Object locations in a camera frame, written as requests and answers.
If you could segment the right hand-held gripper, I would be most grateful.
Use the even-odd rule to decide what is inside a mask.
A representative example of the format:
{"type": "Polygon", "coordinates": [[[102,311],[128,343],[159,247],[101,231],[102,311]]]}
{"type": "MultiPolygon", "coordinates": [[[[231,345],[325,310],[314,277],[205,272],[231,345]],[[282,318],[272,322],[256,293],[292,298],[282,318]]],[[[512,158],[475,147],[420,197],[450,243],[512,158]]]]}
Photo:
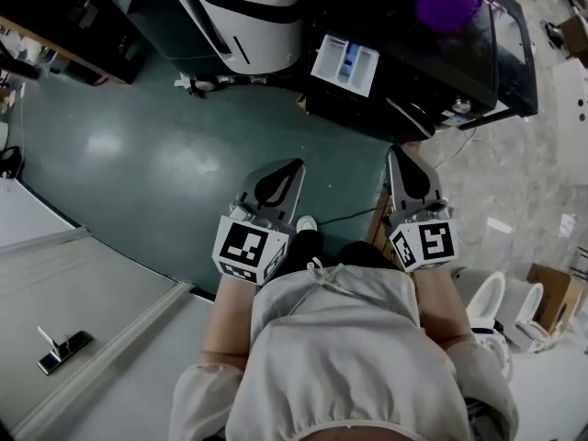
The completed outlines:
{"type": "Polygon", "coordinates": [[[387,154],[391,213],[387,234],[406,272],[458,258],[457,220],[443,198],[437,171],[399,144],[387,154]]]}

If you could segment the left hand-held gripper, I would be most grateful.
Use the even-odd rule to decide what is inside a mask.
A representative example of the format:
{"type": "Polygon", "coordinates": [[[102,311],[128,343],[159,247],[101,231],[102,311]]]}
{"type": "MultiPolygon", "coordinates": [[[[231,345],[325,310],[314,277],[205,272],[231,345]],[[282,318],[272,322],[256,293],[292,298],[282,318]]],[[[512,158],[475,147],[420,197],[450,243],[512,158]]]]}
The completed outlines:
{"type": "Polygon", "coordinates": [[[265,285],[285,259],[305,176],[300,158],[267,164],[242,182],[220,217],[212,259],[224,276],[265,285]]]}

